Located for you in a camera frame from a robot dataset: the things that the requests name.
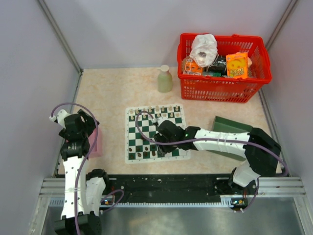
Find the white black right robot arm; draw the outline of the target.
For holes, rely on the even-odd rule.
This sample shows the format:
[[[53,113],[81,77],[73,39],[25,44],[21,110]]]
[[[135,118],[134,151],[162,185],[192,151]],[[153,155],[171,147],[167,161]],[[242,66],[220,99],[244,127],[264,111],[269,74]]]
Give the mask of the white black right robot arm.
[[[259,177],[276,175],[280,145],[260,128],[249,132],[226,133],[188,126],[183,129],[165,117],[153,120],[158,152],[164,156],[176,149],[184,151],[218,151],[244,158],[228,180],[216,184],[221,193],[241,193]]]

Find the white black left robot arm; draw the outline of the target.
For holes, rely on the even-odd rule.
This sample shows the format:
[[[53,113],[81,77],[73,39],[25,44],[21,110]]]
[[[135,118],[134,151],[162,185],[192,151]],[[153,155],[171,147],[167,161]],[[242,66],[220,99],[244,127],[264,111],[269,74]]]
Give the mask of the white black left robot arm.
[[[99,123],[83,110],[70,114],[61,109],[51,120],[62,126],[59,136],[65,140],[60,150],[65,170],[65,197],[54,231],[58,235],[99,235],[102,233],[100,201],[102,195],[110,191],[111,183],[102,169],[86,172],[89,136]]]

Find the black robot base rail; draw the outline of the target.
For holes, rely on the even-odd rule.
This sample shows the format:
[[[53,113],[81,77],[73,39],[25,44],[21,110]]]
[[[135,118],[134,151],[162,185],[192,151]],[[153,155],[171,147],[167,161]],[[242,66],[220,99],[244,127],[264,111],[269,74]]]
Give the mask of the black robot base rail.
[[[101,207],[211,206],[245,208],[256,192],[231,184],[229,174],[115,174],[109,175]]]

